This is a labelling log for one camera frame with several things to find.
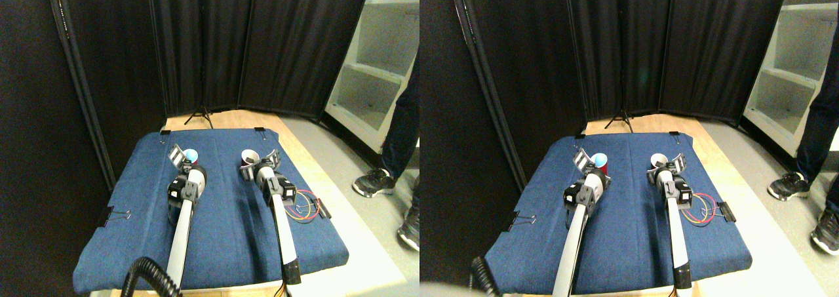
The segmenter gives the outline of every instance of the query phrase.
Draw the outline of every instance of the jeans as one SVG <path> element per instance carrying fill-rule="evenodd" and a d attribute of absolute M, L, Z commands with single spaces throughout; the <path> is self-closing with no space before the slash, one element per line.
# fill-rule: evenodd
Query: jeans
<path fill-rule="evenodd" d="M 420 138 L 420 105 L 414 85 L 413 81 L 408 82 L 402 95 L 396 99 L 390 130 L 387 130 L 387 137 L 381 145 L 381 163 L 395 180 L 408 166 Z"/>
<path fill-rule="evenodd" d="M 833 34 L 833 47 L 827 60 L 821 91 L 810 104 L 804 135 L 798 146 L 795 163 L 805 180 L 811 183 L 821 171 L 830 150 L 830 142 L 839 127 L 839 28 Z M 833 180 L 827 192 L 826 207 L 839 212 L 839 180 Z"/>

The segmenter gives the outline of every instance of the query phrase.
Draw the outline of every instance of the black sneaker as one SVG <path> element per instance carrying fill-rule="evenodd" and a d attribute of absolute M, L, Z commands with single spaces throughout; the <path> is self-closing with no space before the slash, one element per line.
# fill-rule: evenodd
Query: black sneaker
<path fill-rule="evenodd" d="M 393 194 L 395 186 L 396 180 L 390 177 L 385 169 L 372 169 L 368 171 L 368 174 L 353 182 L 353 190 L 368 198 L 376 196 L 379 192 L 384 192 L 386 195 Z"/>
<path fill-rule="evenodd" d="M 788 173 L 781 179 L 774 180 L 767 188 L 767 192 L 780 201 L 787 201 L 793 196 L 806 198 L 810 196 L 810 185 L 804 180 L 804 175 Z"/>
<path fill-rule="evenodd" d="M 833 210 L 823 211 L 819 224 L 810 232 L 813 243 L 830 255 L 839 255 L 839 213 Z"/>
<path fill-rule="evenodd" d="M 402 223 L 401 228 L 396 230 L 396 234 L 402 239 L 402 242 L 411 246 L 414 250 L 420 251 L 420 210 L 411 207 L 408 210 L 408 215 L 405 216 L 405 222 Z"/>

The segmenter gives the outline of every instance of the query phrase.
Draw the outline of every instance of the person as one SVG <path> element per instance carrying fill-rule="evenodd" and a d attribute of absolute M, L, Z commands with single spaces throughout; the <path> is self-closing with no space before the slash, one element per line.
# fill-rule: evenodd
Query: person
<path fill-rule="evenodd" d="M 830 142 L 839 127 L 839 28 L 833 34 L 833 47 L 827 60 L 825 78 L 819 95 L 810 104 L 810 114 L 795 157 L 796 170 L 768 186 L 767 191 L 780 201 L 810 195 L 810 184 L 821 172 Z M 813 242 L 831 255 L 839 255 L 839 180 L 827 191 L 825 210 L 815 229 Z"/>
<path fill-rule="evenodd" d="M 382 168 L 370 170 L 365 175 L 353 182 L 353 190 L 359 195 L 372 198 L 380 193 L 393 194 L 396 181 L 405 167 L 408 160 L 414 154 L 417 141 L 420 138 L 420 106 L 416 102 L 414 93 L 414 82 L 409 81 L 408 86 L 396 99 L 396 108 L 393 108 L 393 119 L 390 122 L 390 129 L 381 145 Z M 420 195 L 417 192 L 419 184 L 414 187 L 411 207 L 405 215 L 402 226 L 396 230 L 396 234 L 408 246 L 420 251 Z"/>

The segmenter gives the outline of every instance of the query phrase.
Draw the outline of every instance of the blue table cover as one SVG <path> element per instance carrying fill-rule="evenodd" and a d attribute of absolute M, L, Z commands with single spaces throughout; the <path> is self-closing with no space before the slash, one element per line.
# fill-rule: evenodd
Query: blue table cover
<path fill-rule="evenodd" d="M 197 150 L 198 165 L 207 171 L 206 188 L 192 216 L 182 288 L 219 288 L 281 279 L 271 210 L 254 182 L 245 182 L 237 172 L 242 150 L 250 148 L 265 156 L 277 148 L 281 157 L 278 171 L 298 189 L 311 189 L 282 150 L 278 134 L 267 130 L 264 135 L 266 139 L 254 129 L 216 129 L 162 136 L 149 133 L 140 139 L 108 202 L 114 210 L 131 210 L 131 218 L 96 228 L 73 272 L 75 291 L 122 288 L 128 268 L 140 257 L 152 258 L 166 268 L 174 235 L 174 226 L 168 222 L 166 188 L 177 175 L 166 153 L 173 144 Z M 298 197 L 297 204 L 306 203 Z M 308 224 L 290 224 L 301 273 L 347 263 L 347 247 L 330 220 L 318 216 Z M 143 280 L 139 282 L 138 288 L 149 289 Z"/>
<path fill-rule="evenodd" d="M 684 133 L 679 137 L 669 133 L 626 133 L 561 138 L 551 146 L 515 208 L 522 216 L 536 215 L 536 222 L 501 232 L 486 253 L 486 263 L 500 291 L 523 294 L 553 291 L 568 233 L 562 193 L 581 178 L 572 162 L 575 145 L 583 147 L 590 156 L 594 153 L 608 156 L 606 167 L 612 186 L 603 193 L 585 226 L 573 293 L 609 293 L 673 285 L 665 200 L 648 183 L 645 174 L 650 168 L 650 156 L 663 153 L 673 159 L 683 153 L 687 167 L 681 175 L 694 192 L 722 200 L 696 157 L 693 138 Z M 692 213 L 700 213 L 701 207 L 700 201 L 694 201 Z M 736 215 L 737 208 L 732 210 Z M 681 220 L 693 280 L 752 265 L 752 256 L 734 222 L 717 216 L 706 228 L 698 228 L 684 217 Z"/>

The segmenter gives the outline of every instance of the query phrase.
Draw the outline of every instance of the black curtain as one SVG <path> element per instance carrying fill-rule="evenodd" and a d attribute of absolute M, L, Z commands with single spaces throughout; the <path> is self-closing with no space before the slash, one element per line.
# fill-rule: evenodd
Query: black curtain
<path fill-rule="evenodd" d="M 588 120 L 657 111 L 669 0 L 572 0 Z"/>
<path fill-rule="evenodd" d="M 414 64 L 422 87 L 423 253 L 420 281 L 467 285 L 518 200 L 453 0 L 420 1 Z"/>
<path fill-rule="evenodd" d="M 149 0 L 65 0 L 63 6 L 118 179 L 137 141 L 166 123 Z"/>
<path fill-rule="evenodd" d="M 106 181 L 50 0 L 0 16 L 0 295 L 73 295 Z"/>
<path fill-rule="evenodd" d="M 566 0 L 466 0 L 480 30 L 486 75 L 524 171 L 533 175 L 551 144 L 585 129 Z"/>
<path fill-rule="evenodd" d="M 252 0 L 242 108 L 320 117 L 364 0 Z"/>
<path fill-rule="evenodd" d="M 623 85 L 620 102 L 630 114 L 658 111 L 669 0 L 619 0 L 618 6 Z"/>
<path fill-rule="evenodd" d="M 661 111 L 739 120 L 784 0 L 673 0 Z"/>
<path fill-rule="evenodd" d="M 201 103 L 200 0 L 152 0 L 166 116 L 192 113 Z"/>
<path fill-rule="evenodd" d="M 521 0 L 526 5 L 530 0 Z M 588 120 L 621 110 L 621 30 L 618 0 L 570 0 Z"/>
<path fill-rule="evenodd" d="M 201 0 L 204 105 L 212 110 L 237 105 L 251 0 Z"/>

